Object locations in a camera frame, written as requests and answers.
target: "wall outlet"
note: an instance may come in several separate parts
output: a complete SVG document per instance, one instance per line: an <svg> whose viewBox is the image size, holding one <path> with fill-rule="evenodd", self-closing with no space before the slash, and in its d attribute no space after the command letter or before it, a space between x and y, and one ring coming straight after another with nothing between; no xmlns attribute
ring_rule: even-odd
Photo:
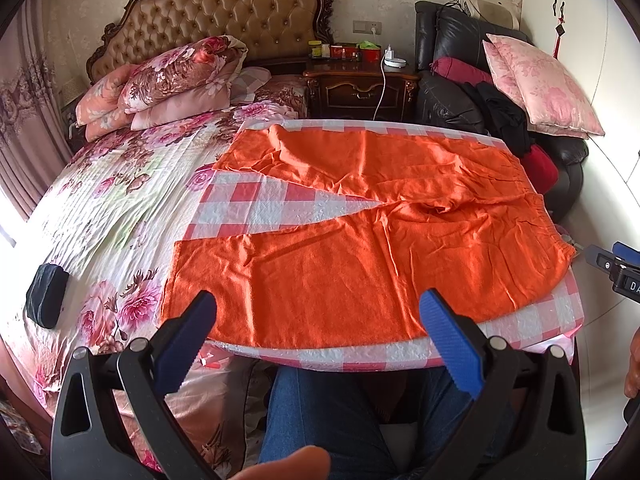
<svg viewBox="0 0 640 480"><path fill-rule="evenodd" d="M376 35L382 34L382 22L361 22L353 20L353 31L355 34L371 34L371 27L376 28Z"/></svg>

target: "red cushion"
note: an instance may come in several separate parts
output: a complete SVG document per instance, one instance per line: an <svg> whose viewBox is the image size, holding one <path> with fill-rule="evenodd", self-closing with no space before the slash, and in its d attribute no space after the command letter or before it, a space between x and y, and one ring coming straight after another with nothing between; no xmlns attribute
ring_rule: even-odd
<svg viewBox="0 0 640 480"><path fill-rule="evenodd" d="M520 163L534 189L542 195L551 190L558 181L558 168L537 144L534 144L531 151L520 159Z"/></svg>
<svg viewBox="0 0 640 480"><path fill-rule="evenodd" d="M431 63L431 71L456 83L471 83L475 86L481 81L486 81L494 84L491 74L453 57L437 59Z"/></svg>

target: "curtain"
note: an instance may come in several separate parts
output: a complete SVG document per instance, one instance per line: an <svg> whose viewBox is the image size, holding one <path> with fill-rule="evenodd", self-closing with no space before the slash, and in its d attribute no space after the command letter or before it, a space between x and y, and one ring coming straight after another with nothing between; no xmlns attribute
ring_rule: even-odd
<svg viewBox="0 0 640 480"><path fill-rule="evenodd" d="M0 39L0 188L25 219L72 155L45 49L42 0L25 0Z"/></svg>

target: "blue gripper pad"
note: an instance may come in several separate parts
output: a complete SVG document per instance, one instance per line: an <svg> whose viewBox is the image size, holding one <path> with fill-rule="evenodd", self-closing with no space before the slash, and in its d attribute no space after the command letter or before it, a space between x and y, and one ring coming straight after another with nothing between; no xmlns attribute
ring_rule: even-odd
<svg viewBox="0 0 640 480"><path fill-rule="evenodd" d="M161 397L180 389L207 334L216 322L216 298L201 290L184 313L167 323L178 329L154 362L154 391Z"/></svg>
<svg viewBox="0 0 640 480"><path fill-rule="evenodd" d="M484 386L483 355L458 325L456 314L434 288L420 296L420 321L459 390L477 399Z"/></svg>
<svg viewBox="0 0 640 480"><path fill-rule="evenodd" d="M640 267L640 253L628 245L625 245L622 242L616 242L613 244L611 252L617 257L625 260L627 263Z"/></svg>

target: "pants leg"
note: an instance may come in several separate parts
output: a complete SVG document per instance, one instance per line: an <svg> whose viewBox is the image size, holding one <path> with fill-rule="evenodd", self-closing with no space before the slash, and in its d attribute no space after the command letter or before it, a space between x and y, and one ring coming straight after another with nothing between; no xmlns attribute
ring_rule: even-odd
<svg viewBox="0 0 640 480"><path fill-rule="evenodd" d="M278 460L310 445L331 455L330 480L388 480L398 473L352 374L281 366L258 461Z"/></svg>
<svg viewBox="0 0 640 480"><path fill-rule="evenodd" d="M445 367L412 370L412 381L421 387L418 409L418 440L412 471L396 480L417 480L433 465L440 450L455 432L471 407L471 396L461 392ZM494 439L485 453L483 464L500 455L508 441L514 422L513 412L505 412Z"/></svg>

